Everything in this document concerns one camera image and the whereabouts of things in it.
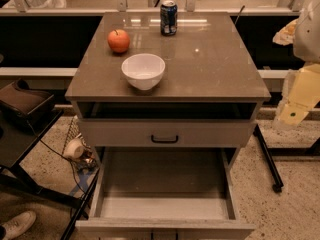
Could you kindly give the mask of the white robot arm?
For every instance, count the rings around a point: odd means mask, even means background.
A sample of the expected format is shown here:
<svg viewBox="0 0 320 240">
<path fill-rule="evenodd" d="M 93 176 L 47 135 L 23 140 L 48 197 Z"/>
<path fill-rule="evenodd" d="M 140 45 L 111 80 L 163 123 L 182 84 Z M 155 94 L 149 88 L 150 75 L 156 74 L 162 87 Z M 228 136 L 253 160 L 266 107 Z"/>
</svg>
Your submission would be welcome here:
<svg viewBox="0 0 320 240">
<path fill-rule="evenodd" d="M 294 56 L 305 62 L 297 72 L 288 73 L 275 118 L 278 126 L 296 126 L 320 101 L 320 0 L 312 0 L 297 20 L 275 34 L 273 42 L 292 44 Z"/>
</svg>

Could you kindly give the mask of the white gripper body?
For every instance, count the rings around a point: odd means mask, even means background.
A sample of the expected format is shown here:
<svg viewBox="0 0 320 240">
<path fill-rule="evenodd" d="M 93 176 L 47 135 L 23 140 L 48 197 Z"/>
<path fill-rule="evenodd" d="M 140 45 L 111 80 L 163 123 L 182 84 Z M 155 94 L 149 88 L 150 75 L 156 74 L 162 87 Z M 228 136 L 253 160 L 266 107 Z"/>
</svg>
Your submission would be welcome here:
<svg viewBox="0 0 320 240">
<path fill-rule="evenodd" d="M 320 64 L 304 65 L 290 71 L 283 86 L 286 113 L 309 112 L 320 101 Z"/>
</svg>

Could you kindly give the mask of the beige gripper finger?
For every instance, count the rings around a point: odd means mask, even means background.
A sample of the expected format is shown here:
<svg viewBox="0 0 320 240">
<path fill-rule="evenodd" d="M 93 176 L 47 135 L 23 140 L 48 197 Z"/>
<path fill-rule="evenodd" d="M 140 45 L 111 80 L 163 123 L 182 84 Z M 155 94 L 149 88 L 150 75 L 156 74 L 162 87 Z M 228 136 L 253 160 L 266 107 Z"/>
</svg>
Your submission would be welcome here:
<svg viewBox="0 0 320 240">
<path fill-rule="evenodd" d="M 281 102 L 276 112 L 276 120 L 279 123 L 295 126 L 301 123 L 309 111 L 299 104 Z"/>
</svg>

